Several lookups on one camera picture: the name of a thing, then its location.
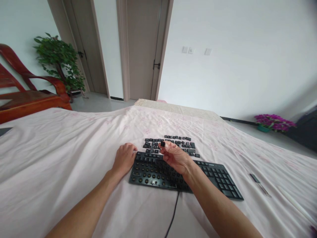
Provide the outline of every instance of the black keyboard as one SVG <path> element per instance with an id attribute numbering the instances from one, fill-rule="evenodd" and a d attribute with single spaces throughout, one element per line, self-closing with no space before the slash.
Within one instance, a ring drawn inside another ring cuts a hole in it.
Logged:
<path id="1" fill-rule="evenodd" d="M 194 162 L 228 198 L 244 200 L 224 165 L 197 160 L 194 160 Z M 184 181 L 183 176 L 163 160 L 163 155 L 152 153 L 137 152 L 129 183 L 193 193 Z"/>

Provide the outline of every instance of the red wooden armchair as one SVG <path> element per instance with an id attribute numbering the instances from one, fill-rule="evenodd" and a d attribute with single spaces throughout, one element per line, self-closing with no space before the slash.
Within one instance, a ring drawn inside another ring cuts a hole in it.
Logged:
<path id="1" fill-rule="evenodd" d="M 0 44 L 0 54 L 22 76 L 30 88 L 30 90 L 26 91 L 16 78 L 0 64 L 0 88 L 17 87 L 19 89 L 19 92 L 16 93 L 0 95 L 0 99 L 11 99 L 10 102 L 0 107 L 0 124 L 51 107 L 72 110 L 65 86 L 59 79 L 50 76 L 35 76 L 27 70 L 14 51 L 5 44 Z M 57 95 L 47 90 L 37 91 L 30 78 L 40 78 L 49 81 L 54 85 Z"/>

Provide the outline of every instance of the tiled floor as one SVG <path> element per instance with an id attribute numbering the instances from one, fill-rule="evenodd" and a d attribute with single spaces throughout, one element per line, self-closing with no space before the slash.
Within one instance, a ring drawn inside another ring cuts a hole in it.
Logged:
<path id="1" fill-rule="evenodd" d="M 74 99 L 74 103 L 72 103 L 72 109 L 74 111 L 81 112 L 105 112 L 105 111 L 115 111 L 118 109 L 122 109 L 125 107 L 132 106 L 136 100 L 129 100 L 128 102 L 118 101 L 107 98 L 104 94 L 98 93 L 86 93 L 86 96 L 89 99 L 84 99 L 81 96 L 78 96 Z M 259 130 L 255 126 L 242 124 L 238 122 L 230 122 L 226 121 L 228 124 L 234 126 L 235 128 L 255 137 L 265 142 L 277 145 L 287 150 L 291 150 L 293 152 L 317 159 L 317 153 L 307 149 L 306 147 L 298 144 L 292 139 L 284 136 L 281 133 L 268 132 L 264 133 Z"/>
<path id="2" fill-rule="evenodd" d="M 107 98 L 104 94 L 99 93 L 85 93 L 89 99 L 83 98 L 81 95 L 74 98 L 74 102 L 71 104 L 74 111 L 80 112 L 105 112 L 115 111 L 125 107 L 132 106 L 136 100 L 130 99 L 127 102 L 118 101 Z"/>
<path id="3" fill-rule="evenodd" d="M 256 126 L 252 125 L 247 125 L 243 123 L 238 123 L 238 122 L 231 122 L 231 121 L 226 121 L 229 125 L 234 126 L 235 128 L 243 131 L 246 134 L 249 134 L 255 138 L 258 138 L 260 140 L 263 140 L 265 142 L 277 145 L 279 147 L 282 147 L 284 149 L 293 151 L 298 154 L 302 154 L 314 159 L 317 159 L 317 153 L 314 151 L 298 144 L 296 141 L 293 141 L 292 139 L 288 138 L 287 136 L 281 134 L 281 133 L 276 133 L 276 132 L 268 132 L 264 133 L 261 132 L 257 129 Z"/>

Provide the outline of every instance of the baseboard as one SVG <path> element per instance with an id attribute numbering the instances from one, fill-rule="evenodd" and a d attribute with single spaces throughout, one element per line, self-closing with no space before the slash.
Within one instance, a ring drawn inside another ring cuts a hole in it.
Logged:
<path id="1" fill-rule="evenodd" d="M 229 118 L 229 117 L 221 117 L 221 118 L 226 120 L 226 121 L 233 121 L 233 122 L 239 122 L 239 123 L 248 124 L 248 125 L 252 125 L 252 126 L 257 126 L 257 124 L 255 122 L 233 119 L 233 118 Z"/>
<path id="2" fill-rule="evenodd" d="M 111 99 L 114 99 L 114 100 L 119 100 L 119 101 L 123 101 L 122 98 L 117 98 L 117 97 L 110 97 Z"/>

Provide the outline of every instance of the door handle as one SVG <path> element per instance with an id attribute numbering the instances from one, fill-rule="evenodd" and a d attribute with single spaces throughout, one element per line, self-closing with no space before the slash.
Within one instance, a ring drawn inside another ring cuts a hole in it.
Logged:
<path id="1" fill-rule="evenodd" d="M 84 56 L 84 53 L 81 51 L 78 51 L 79 57 L 82 58 Z"/>
<path id="2" fill-rule="evenodd" d="M 154 67 L 155 67 L 156 65 L 158 66 L 158 69 L 161 68 L 161 63 L 156 64 L 156 63 L 155 63 L 155 59 L 154 59 L 154 61 L 153 61 L 153 70 L 154 70 Z"/>

